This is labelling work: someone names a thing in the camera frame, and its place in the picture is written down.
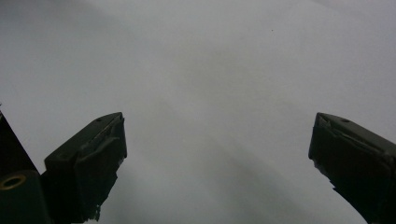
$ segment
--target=white tabletop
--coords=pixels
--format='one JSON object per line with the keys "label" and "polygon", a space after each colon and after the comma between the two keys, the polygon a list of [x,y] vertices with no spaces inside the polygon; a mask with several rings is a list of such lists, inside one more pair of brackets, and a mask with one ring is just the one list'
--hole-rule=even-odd
{"label": "white tabletop", "polygon": [[40,172],[126,118],[99,223],[365,223],[307,153],[317,112],[396,140],[395,1],[0,5],[1,110]]}

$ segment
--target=screw hole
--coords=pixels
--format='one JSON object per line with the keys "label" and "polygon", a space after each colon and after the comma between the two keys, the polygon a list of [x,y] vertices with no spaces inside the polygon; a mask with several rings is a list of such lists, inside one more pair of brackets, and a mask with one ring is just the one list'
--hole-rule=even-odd
{"label": "screw hole", "polygon": [[0,183],[0,190],[15,189],[17,186],[23,184],[25,180],[25,175],[14,175]]}

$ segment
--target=white surface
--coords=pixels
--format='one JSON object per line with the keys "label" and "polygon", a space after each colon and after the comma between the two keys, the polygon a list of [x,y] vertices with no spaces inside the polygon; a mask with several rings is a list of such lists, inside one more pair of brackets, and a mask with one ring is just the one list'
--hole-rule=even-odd
{"label": "white surface", "polygon": [[396,138],[396,2],[1,1],[0,101],[38,169],[121,111],[99,223],[364,223],[307,158],[317,112]]}

